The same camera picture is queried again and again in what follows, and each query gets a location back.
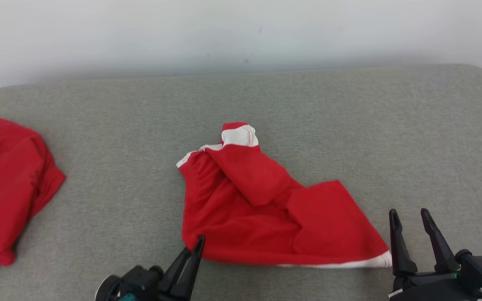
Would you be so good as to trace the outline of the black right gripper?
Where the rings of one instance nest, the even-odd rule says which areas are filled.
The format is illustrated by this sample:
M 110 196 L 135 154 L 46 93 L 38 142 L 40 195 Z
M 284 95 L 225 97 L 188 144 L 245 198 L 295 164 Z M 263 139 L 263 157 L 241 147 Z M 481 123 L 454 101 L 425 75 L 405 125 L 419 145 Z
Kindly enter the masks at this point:
M 390 244 L 392 274 L 396 276 L 390 301 L 482 301 L 482 255 L 469 250 L 453 251 L 426 208 L 420 211 L 423 228 L 430 237 L 435 272 L 419 273 L 404 242 L 397 210 L 391 209 Z

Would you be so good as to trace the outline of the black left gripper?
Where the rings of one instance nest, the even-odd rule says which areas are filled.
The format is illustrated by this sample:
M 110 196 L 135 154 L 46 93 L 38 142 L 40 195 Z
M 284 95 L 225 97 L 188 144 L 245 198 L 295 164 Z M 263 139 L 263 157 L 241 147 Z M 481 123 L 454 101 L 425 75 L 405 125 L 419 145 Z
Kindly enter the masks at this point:
M 119 276 L 115 299 L 117 301 L 190 300 L 205 242 L 205 238 L 201 236 L 193 250 L 184 248 L 166 270 L 159 265 L 149 269 L 136 265 L 123 276 Z

